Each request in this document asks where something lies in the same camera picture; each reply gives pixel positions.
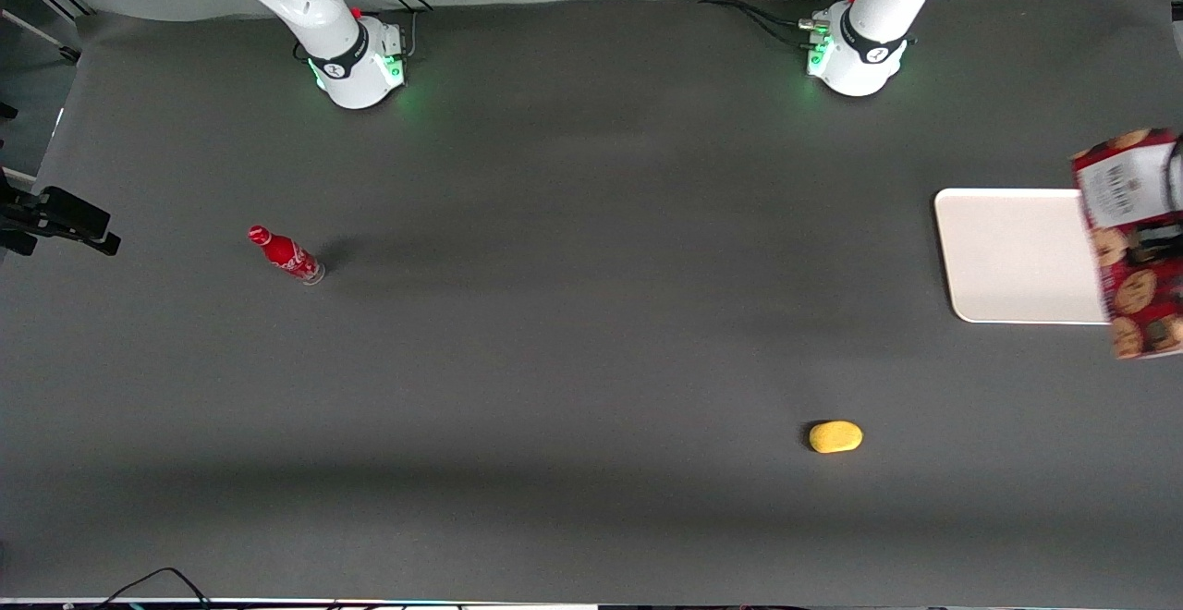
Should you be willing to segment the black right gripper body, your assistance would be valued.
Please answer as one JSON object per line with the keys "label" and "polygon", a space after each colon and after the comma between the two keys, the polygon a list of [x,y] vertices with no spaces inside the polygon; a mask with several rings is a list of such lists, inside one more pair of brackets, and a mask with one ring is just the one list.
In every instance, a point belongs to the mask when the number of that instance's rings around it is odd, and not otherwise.
{"label": "black right gripper body", "polygon": [[7,173],[1,171],[1,245],[4,249],[20,257],[32,257],[38,238],[43,236],[41,196],[13,184]]}

